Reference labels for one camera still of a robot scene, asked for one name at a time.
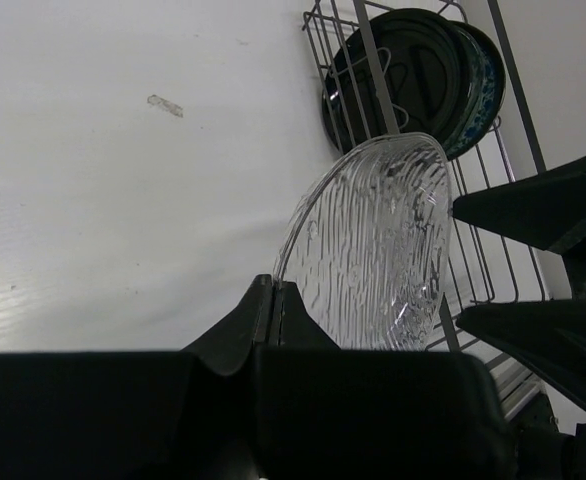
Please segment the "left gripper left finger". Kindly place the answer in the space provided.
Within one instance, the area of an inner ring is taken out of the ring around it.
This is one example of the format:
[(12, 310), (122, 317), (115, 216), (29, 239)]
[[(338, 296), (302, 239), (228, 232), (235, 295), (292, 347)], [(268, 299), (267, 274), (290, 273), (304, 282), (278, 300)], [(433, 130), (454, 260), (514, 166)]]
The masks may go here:
[(0, 479), (256, 478), (241, 370), (272, 293), (181, 350), (0, 353)]

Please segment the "blue patterned round plate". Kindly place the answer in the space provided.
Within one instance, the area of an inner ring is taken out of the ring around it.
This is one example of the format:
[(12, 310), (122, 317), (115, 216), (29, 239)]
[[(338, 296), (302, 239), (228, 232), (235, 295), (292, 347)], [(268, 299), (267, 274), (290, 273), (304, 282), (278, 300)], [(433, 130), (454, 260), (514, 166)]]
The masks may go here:
[(475, 26), (452, 21), (471, 67), (468, 101), (454, 133), (445, 141), (449, 160), (475, 147), (490, 130), (501, 108), (505, 87), (504, 62), (493, 40)]

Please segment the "black round plate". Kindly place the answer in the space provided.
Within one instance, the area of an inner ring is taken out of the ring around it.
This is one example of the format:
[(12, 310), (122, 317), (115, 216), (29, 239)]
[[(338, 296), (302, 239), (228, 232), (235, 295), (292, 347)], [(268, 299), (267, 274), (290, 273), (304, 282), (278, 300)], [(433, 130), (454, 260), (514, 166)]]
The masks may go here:
[[(424, 9), (405, 8), (370, 21), (377, 54), (400, 130), (422, 132), (445, 144), (465, 108), (470, 67), (454, 24)], [(360, 31), (333, 59), (322, 117), (341, 152), (388, 132)]]

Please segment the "clear glass square plate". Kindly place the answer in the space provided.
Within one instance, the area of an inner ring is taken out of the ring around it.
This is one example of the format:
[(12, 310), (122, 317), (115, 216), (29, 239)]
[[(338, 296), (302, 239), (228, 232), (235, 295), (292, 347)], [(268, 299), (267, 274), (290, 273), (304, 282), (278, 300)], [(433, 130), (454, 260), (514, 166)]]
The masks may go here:
[(299, 201), (274, 265), (340, 347), (425, 349), (449, 260), (451, 181), (424, 133), (355, 147)]

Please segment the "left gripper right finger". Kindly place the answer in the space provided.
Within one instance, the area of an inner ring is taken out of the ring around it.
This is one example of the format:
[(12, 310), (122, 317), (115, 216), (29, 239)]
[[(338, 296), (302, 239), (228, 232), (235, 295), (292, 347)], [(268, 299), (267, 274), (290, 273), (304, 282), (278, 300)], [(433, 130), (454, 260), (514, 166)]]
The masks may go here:
[(494, 380), (461, 353), (342, 350), (297, 287), (276, 294), (267, 350), (271, 479), (511, 479), (515, 442)]

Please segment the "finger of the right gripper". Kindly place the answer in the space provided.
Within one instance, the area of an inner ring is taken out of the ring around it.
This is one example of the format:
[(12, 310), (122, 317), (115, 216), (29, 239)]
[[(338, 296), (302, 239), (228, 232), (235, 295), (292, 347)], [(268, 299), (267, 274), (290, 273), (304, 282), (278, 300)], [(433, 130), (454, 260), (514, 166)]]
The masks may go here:
[(457, 198), (453, 217), (553, 253), (586, 252), (586, 156)]

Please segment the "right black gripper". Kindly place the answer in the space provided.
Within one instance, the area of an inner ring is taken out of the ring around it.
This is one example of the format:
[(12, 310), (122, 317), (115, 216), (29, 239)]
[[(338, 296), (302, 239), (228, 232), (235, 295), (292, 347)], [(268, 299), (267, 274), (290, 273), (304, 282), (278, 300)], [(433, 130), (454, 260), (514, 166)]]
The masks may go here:
[[(458, 328), (526, 366), (586, 411), (586, 221), (520, 228), (522, 241), (562, 257), (569, 300), (476, 305)], [(519, 435), (521, 479), (586, 479), (586, 424), (572, 435), (527, 428)]]

